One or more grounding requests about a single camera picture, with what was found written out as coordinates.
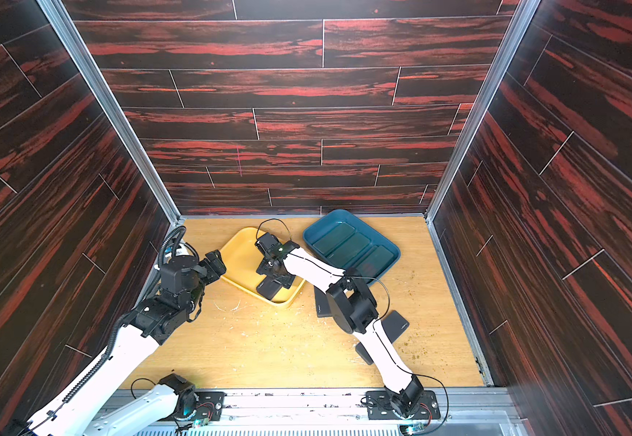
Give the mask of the black pencil case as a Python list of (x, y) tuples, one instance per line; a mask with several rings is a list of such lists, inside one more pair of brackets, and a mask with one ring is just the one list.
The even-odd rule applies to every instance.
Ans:
[(330, 309), (327, 295), (318, 287), (314, 287), (314, 301), (318, 318), (332, 317), (332, 310)]
[[(402, 315), (400, 315), (397, 311), (391, 311), (383, 320), (382, 320), (382, 328), (385, 332), (388, 339), (395, 343), (398, 338), (408, 329), (410, 323), (406, 320)], [(362, 343), (358, 343), (355, 347), (357, 354), (367, 363), (368, 365), (373, 364), (373, 359), (370, 357), (370, 354), (365, 349)]]
[(294, 279), (294, 275), (281, 276), (277, 278), (266, 276), (256, 287), (256, 292), (265, 299), (272, 301), (281, 289), (290, 289)]

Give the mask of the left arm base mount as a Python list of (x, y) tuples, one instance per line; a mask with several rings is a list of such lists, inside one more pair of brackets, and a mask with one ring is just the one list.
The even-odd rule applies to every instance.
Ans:
[(179, 397), (174, 419), (184, 423), (196, 421), (219, 421), (223, 413), (223, 403), (226, 393), (221, 391), (198, 391), (193, 395), (182, 394)]

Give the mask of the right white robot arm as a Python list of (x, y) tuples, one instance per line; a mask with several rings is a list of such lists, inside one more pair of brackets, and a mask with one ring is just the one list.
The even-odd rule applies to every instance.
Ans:
[(353, 269), (343, 270), (314, 258), (293, 241), (281, 243), (273, 234), (258, 234), (255, 245), (263, 255), (258, 274), (279, 283), (301, 277), (325, 295), (334, 321), (357, 338), (379, 370), (392, 410), (402, 418), (412, 416), (423, 385), (386, 335), (376, 299), (364, 278)]

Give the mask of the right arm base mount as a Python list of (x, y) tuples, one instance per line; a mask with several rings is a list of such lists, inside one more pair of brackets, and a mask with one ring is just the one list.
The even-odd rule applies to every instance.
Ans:
[(368, 391), (361, 398), (361, 405), (371, 421), (441, 419), (436, 395), (430, 391), (423, 391), (419, 399), (410, 405), (389, 390)]

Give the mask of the yellow plastic storage tray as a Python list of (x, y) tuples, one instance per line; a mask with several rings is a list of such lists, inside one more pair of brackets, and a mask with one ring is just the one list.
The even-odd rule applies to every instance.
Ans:
[(281, 288), (272, 300), (258, 294), (257, 286), (263, 281), (265, 275), (256, 272), (263, 259), (255, 246), (256, 231), (256, 227), (244, 227), (221, 248), (221, 256), (227, 268), (221, 279), (258, 301), (274, 307), (288, 307), (301, 292), (306, 281), (301, 277), (296, 277), (289, 289)]

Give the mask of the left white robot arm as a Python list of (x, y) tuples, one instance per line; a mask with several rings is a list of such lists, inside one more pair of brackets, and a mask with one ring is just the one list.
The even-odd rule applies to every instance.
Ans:
[(219, 251), (205, 258), (172, 254), (160, 266), (160, 289), (116, 322), (107, 346), (63, 392), (27, 420), (14, 420), (5, 435), (132, 435), (155, 421), (171, 419), (186, 430), (208, 421), (214, 408), (202, 403), (192, 383), (178, 375), (125, 406), (98, 412), (117, 387), (184, 323), (201, 312), (207, 285), (226, 272)]

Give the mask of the teal plastic storage tray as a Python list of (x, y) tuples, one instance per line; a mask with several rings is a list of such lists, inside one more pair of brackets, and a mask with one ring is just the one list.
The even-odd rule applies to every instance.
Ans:
[(350, 212), (338, 209), (313, 223), (303, 240), (318, 259), (337, 268), (380, 279), (401, 258), (401, 251), (389, 239)]

